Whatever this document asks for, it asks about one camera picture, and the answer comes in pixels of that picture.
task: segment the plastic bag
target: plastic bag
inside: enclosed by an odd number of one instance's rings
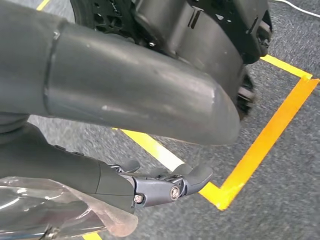
[[[137,217],[50,179],[0,179],[0,240],[77,237],[108,230],[125,237]]]

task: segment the yellow tape line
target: yellow tape line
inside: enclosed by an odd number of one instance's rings
[[[220,210],[229,207],[318,82],[318,79],[301,78],[221,188],[209,182],[199,191],[199,194]],[[122,131],[171,171],[184,163],[147,134],[129,130]]]
[[[219,209],[226,209],[240,192],[318,83],[315,79],[301,78],[221,186]]]
[[[295,66],[290,65],[288,63],[279,60],[274,56],[266,55],[266,56],[261,57],[261,59],[263,61],[268,62],[269,64],[275,65],[275,67],[295,75],[299,78],[306,77],[307,79],[311,79],[312,77],[312,75],[310,73],[299,69]]]
[[[43,0],[42,3],[40,3],[40,5],[38,5],[36,10],[38,11],[42,11],[42,9],[44,9],[47,4],[48,4],[48,2],[50,2],[51,0]]]
[[[99,234],[97,233],[90,233],[82,236],[85,240],[103,240]]]

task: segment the metal screw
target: metal screw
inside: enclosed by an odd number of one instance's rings
[[[170,191],[170,197],[171,199],[176,201],[179,198],[179,195],[180,194],[180,191],[177,186],[173,186]]]
[[[140,204],[143,201],[143,197],[141,195],[135,195],[134,201],[137,204]]]

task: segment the yellow tape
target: yellow tape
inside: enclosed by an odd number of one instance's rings
[[[299,69],[295,66],[290,65],[288,63],[279,60],[274,56],[266,55],[266,56],[261,57],[261,59],[263,61],[268,62],[269,64],[275,65],[275,67],[295,75],[299,78],[306,77],[307,79],[311,79],[312,77],[312,75],[310,73]]]
[[[221,188],[209,182],[198,193],[220,210],[229,207],[318,82],[306,76],[301,78]],[[147,134],[122,131],[171,171],[184,163]]]
[[[90,233],[82,236],[85,240],[103,240],[99,234],[97,233]]]
[[[43,0],[42,3],[40,3],[40,5],[38,5],[36,10],[38,11],[42,11],[42,9],[44,9],[47,4],[48,4],[48,2],[50,2],[51,0]]]
[[[227,208],[243,188],[318,83],[315,79],[301,78],[221,186],[219,208]]]

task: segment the white cable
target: white cable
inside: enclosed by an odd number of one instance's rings
[[[309,11],[306,11],[306,10],[301,9],[300,7],[295,6],[295,5],[294,5],[294,4],[292,4],[292,3],[289,2],[289,1],[286,1],[286,0],[272,0],[272,1],[285,3],[285,4],[288,4],[288,5],[290,5],[290,6],[293,7],[294,9],[297,9],[298,11],[305,13],[305,14],[309,14],[309,15],[311,15],[311,16],[320,18],[320,15],[318,15],[318,14],[315,14],[315,13],[309,12]]]

